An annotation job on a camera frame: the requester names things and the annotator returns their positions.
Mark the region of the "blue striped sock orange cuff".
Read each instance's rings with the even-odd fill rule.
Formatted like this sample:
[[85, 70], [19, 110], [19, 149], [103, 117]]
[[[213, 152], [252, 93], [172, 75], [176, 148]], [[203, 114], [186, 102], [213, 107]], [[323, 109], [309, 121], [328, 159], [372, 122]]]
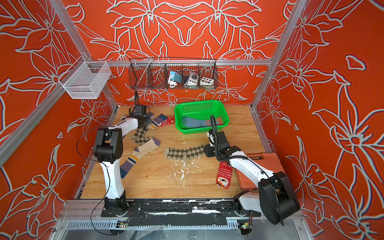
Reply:
[[198, 120], [187, 116], [182, 117], [182, 124], [186, 128], [203, 128], [212, 126], [211, 120]]

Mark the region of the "cream striped sock purple toe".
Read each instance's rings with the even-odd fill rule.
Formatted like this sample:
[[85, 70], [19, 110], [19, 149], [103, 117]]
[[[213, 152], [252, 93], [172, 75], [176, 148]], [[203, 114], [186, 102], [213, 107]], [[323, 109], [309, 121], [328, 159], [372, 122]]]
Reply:
[[121, 178], [123, 179], [143, 156], [157, 149], [160, 145], [161, 142], [158, 139], [153, 138], [143, 145], [136, 147], [128, 159], [120, 166]]

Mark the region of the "brown argyle sock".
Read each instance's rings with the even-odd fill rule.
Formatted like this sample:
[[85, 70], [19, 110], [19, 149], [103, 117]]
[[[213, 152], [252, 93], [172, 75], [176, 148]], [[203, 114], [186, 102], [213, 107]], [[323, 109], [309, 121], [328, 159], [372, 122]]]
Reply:
[[169, 160], [189, 162], [195, 158], [203, 156], [205, 154], [204, 148], [204, 145], [188, 149], [165, 148], [163, 154]]
[[136, 133], [131, 136], [131, 139], [137, 143], [139, 146], [145, 144], [149, 140], [151, 140], [153, 137], [147, 137], [146, 133], [148, 131], [147, 127], [142, 127], [137, 129]]

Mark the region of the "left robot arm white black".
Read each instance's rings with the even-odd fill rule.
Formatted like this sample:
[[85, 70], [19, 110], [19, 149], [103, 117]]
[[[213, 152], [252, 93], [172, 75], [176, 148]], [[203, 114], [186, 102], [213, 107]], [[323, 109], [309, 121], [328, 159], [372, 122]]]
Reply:
[[120, 171], [120, 160], [124, 152], [123, 137], [146, 126], [151, 119], [149, 112], [149, 107], [136, 104], [120, 123], [97, 130], [94, 156], [102, 166], [106, 184], [103, 217], [123, 217], [129, 212]]

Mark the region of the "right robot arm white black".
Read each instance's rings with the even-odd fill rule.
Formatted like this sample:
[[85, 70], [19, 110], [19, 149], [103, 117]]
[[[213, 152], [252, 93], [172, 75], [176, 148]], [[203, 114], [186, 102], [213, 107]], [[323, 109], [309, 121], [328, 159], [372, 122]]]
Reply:
[[257, 185], [257, 194], [244, 193], [238, 197], [241, 209], [262, 213], [274, 225], [283, 224], [286, 218], [301, 210], [285, 173], [275, 173], [253, 161], [240, 148], [231, 146], [223, 131], [210, 130], [207, 136], [210, 143], [204, 153], [208, 158], [215, 157], [229, 164]]

